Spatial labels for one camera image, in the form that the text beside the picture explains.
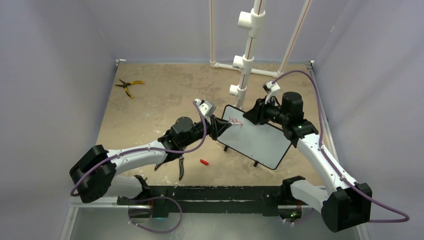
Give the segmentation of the small black-framed whiteboard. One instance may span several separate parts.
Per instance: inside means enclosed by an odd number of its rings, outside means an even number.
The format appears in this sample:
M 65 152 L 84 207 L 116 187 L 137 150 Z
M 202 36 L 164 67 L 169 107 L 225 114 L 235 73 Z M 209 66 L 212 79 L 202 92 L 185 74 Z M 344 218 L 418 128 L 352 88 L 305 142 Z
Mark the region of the small black-framed whiteboard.
M 244 111 L 233 105 L 225 106 L 222 119 L 242 125 L 231 126 L 217 141 L 270 170 L 277 169 L 291 142 L 280 128 L 269 123 L 254 125 L 243 114 Z

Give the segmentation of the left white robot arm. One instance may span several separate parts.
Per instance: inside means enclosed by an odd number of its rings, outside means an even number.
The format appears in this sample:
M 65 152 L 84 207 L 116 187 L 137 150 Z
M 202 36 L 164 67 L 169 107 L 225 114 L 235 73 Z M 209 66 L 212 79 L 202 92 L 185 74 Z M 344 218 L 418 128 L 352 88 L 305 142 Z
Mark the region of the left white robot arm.
M 94 202 L 106 195 L 121 173 L 178 159 L 189 152 L 189 145 L 197 141 L 203 144 L 206 137 L 216 141 L 232 125 L 214 115 L 199 122 L 183 116 L 163 136 L 142 146 L 106 150 L 101 144 L 95 145 L 69 170 L 74 183 L 70 195 L 79 197 L 83 203 Z

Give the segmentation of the white PVC pipe frame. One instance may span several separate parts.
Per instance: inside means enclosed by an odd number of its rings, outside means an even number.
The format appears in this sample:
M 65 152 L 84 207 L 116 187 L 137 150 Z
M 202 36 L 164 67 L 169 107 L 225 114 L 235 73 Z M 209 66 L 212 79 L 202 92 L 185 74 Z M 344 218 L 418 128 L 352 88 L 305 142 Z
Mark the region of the white PVC pipe frame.
M 302 26 L 305 22 L 305 19 L 307 17 L 308 11 L 311 8 L 312 1 L 306 0 L 302 6 L 302 9 L 300 11 L 298 20 L 296 22 L 295 28 L 293 30 L 293 33 L 291 35 L 289 44 L 286 48 L 286 51 L 284 53 L 283 60 L 280 64 L 280 67 L 277 71 L 267 71 L 267 70 L 261 70 L 253 68 L 254 66 L 254 51 L 256 47 L 257 37 L 260 33 L 260 30 L 262 29 L 264 19 L 266 16 L 265 11 L 265 0 L 256 0 L 254 1 L 253 8 L 249 12 L 242 11 L 239 14 L 237 27 L 244 29 L 247 31 L 247 43 L 245 47 L 244 54 L 242 56 L 236 55 L 233 59 L 232 64 L 224 64 L 220 63 L 216 59 L 216 31 L 215 31 L 215 19 L 216 19 L 216 13 L 215 13 L 215 1 L 210 0 L 208 2 L 209 6 L 209 50 L 210 50 L 210 57 L 209 57 L 209 65 L 212 68 L 216 69 L 226 69 L 226 70 L 232 70 L 232 71 L 238 71 L 240 72 L 240 80 L 237 85 L 231 85 L 229 87 L 229 94 L 235 97 L 235 104 L 234 106 L 238 109 L 241 109 L 243 107 L 243 103 L 245 100 L 246 90 L 248 88 L 248 80 L 251 74 L 261 75 L 261 76 L 268 76 L 268 77 L 274 77 L 277 78 L 284 74 L 284 70 L 286 68 L 286 65 L 289 62 L 289 58 L 291 56 L 291 53 L 293 52 L 295 48 L 296 41 L 298 39 L 298 36 L 300 34 L 300 31 L 302 29 Z

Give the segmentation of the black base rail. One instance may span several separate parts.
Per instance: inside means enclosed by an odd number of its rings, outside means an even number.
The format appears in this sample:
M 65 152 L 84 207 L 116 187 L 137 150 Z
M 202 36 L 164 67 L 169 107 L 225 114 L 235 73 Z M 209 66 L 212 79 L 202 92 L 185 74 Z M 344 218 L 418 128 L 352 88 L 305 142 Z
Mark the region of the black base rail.
M 154 218 L 170 213 L 280 215 L 285 206 L 296 208 L 280 186 L 167 186 L 151 185 L 135 199 L 118 197 L 119 206 L 146 206 Z

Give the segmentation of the red marker cap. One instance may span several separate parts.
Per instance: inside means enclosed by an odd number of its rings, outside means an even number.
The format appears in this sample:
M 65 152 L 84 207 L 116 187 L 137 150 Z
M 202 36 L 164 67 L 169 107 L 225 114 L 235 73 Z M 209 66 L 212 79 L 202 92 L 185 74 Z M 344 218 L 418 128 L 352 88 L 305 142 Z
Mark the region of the red marker cap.
M 206 161 L 206 160 L 200 159 L 199 161 L 200 161 L 202 164 L 206 165 L 206 166 L 208 166 L 208 165 L 209 165 L 209 162 L 208 162 L 208 161 Z

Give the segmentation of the yellow handled needle-nose pliers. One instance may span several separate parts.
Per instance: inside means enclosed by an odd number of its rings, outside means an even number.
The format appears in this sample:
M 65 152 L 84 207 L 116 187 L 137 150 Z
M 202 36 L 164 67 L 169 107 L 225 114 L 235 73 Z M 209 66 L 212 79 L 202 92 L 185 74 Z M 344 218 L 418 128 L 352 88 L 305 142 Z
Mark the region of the yellow handled needle-nose pliers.
M 144 85 L 145 84 L 145 82 L 141 81 L 141 80 L 125 82 L 122 79 L 119 79 L 119 81 L 121 82 L 121 84 L 115 84 L 114 86 L 123 88 L 125 90 L 126 95 L 128 97 L 130 97 L 131 99 L 134 99 L 134 96 L 130 93 L 129 87 L 133 86 L 133 85 Z

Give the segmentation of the black handled pliers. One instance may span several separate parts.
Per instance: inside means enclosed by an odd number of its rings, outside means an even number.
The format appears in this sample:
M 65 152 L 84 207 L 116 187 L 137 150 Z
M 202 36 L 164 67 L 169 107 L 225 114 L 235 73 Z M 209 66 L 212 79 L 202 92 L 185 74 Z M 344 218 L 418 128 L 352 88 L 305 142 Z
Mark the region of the black handled pliers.
M 181 156 L 179 156 L 179 158 L 178 158 L 178 167 L 179 167 L 179 176 L 178 176 L 178 180 L 179 181 L 181 181 L 182 180 L 182 178 L 184 177 L 184 173 L 185 173 L 185 171 L 184 171 L 184 156 L 183 155 L 181 155 Z M 158 170 L 158 168 L 160 168 L 162 165 L 163 165 L 164 163 L 159 163 L 159 164 L 156 164 L 155 165 L 155 167 L 154 167 L 154 171 L 157 171 Z

